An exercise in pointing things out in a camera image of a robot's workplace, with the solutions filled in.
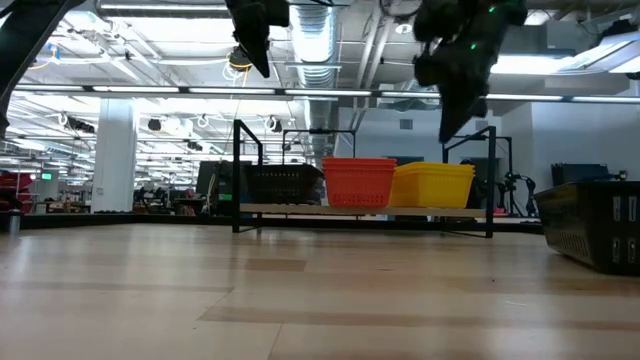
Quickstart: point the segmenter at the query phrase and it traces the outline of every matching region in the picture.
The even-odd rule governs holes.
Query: plastic basket
[[[569,183],[535,198],[549,247],[601,272],[640,275],[640,182]]]
[[[400,166],[393,177],[391,206],[465,208],[473,176],[472,165],[417,162]]]
[[[383,208],[389,205],[395,159],[324,158],[329,205]]]
[[[319,204],[323,174],[308,164],[247,166],[247,190],[259,204]]]

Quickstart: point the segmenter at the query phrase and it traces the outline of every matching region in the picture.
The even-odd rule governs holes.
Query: pipe
[[[367,39],[364,43],[364,50],[362,51],[362,58],[360,59],[360,66],[358,67],[358,74],[356,76],[355,88],[359,89],[362,84],[362,78],[364,77],[364,72],[367,69],[367,64],[369,63],[369,57],[371,56],[371,49],[373,49],[373,42],[376,39],[376,34],[378,33],[378,24],[380,23],[380,16],[382,15],[379,6],[375,6],[373,9],[373,14],[371,17],[371,30],[369,31],[369,35],[367,35]]]
[[[326,6],[292,6],[291,37],[298,62],[327,63],[333,65],[336,56],[336,10]],[[337,69],[328,67],[298,67],[298,78],[303,88],[335,88]],[[334,102],[305,100],[304,116],[309,129],[335,129],[338,119]],[[331,155],[326,137],[310,136],[316,165],[322,157]]]
[[[389,38],[391,27],[393,27],[393,18],[387,18],[385,20],[384,29],[382,29],[382,34],[380,35],[380,40],[378,41],[378,46],[376,46],[376,52],[373,54],[373,62],[371,63],[371,67],[369,68],[367,80],[364,83],[365,89],[369,89],[371,87],[373,78],[376,76],[376,71],[378,71],[378,66],[380,65],[380,61],[382,60],[382,53],[384,52],[384,47],[386,45],[387,39]]]

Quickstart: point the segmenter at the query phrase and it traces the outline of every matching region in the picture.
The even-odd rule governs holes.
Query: silver duct
[[[292,6],[290,8],[292,44],[296,61],[305,63],[332,63],[336,56],[336,11],[327,6]],[[337,69],[298,67],[298,78],[303,88],[335,88]],[[305,122],[310,129],[336,129],[337,105],[334,101],[305,101]],[[326,136],[312,136],[311,144],[316,165],[322,157],[332,153]]]

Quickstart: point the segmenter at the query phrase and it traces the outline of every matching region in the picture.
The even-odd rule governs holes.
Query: yellow basket
[[[391,206],[458,208],[467,206],[474,166],[418,162],[393,175]]]

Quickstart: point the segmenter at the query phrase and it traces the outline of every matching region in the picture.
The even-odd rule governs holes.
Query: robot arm
[[[414,36],[426,46],[414,73],[421,86],[435,85],[440,92],[440,142],[449,141],[472,116],[486,116],[481,97],[489,91],[491,67],[509,25],[522,26],[526,18],[525,0],[422,1]]]

